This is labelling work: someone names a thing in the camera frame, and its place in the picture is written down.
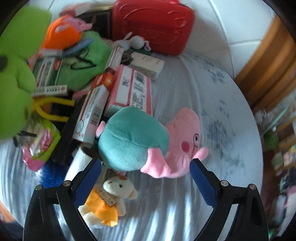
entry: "pink cheek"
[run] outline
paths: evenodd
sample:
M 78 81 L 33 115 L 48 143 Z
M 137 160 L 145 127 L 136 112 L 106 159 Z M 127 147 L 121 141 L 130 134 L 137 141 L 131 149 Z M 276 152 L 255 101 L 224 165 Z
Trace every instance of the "pink cheek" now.
M 181 148 L 182 148 L 182 151 L 188 153 L 190 149 L 189 143 L 187 141 L 183 141 L 181 144 Z

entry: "lime green plush toy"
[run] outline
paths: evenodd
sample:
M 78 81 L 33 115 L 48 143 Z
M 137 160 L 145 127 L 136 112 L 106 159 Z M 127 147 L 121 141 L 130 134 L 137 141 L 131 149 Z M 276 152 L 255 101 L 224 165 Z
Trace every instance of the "lime green plush toy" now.
M 0 139 L 13 137 L 31 115 L 36 80 L 26 60 L 37 53 L 51 21 L 48 11 L 23 7 L 0 36 Z

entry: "white tile floor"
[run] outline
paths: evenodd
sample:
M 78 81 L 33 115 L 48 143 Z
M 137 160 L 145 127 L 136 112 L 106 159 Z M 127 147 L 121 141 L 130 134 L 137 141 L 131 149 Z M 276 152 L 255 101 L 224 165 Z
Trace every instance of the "white tile floor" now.
M 68 4 L 90 0 L 30 0 L 48 9 L 53 20 Z M 91 0 L 102 5 L 115 0 Z M 195 10 L 187 47 L 212 58 L 235 77 L 261 43 L 274 12 L 262 0 L 181 0 Z

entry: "blue gripper pad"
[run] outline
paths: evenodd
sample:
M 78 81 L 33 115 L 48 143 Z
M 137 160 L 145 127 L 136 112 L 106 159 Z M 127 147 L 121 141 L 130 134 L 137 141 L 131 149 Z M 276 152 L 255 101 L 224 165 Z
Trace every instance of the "blue gripper pad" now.
M 100 160 L 96 160 L 92 168 L 85 175 L 82 182 L 76 189 L 74 206 L 77 209 L 79 206 L 84 205 L 92 188 L 94 187 L 99 175 L 101 174 L 102 164 Z
M 215 209 L 218 205 L 216 191 L 194 160 L 190 162 L 189 170 L 206 204 Z

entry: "red suitcase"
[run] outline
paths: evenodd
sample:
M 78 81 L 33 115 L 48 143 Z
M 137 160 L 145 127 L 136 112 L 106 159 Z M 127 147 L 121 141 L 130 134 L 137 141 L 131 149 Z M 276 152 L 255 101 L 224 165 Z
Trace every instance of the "red suitcase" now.
M 150 42 L 152 51 L 183 52 L 194 21 L 192 9 L 178 0 L 117 0 L 112 8 L 112 39 L 129 32 Z

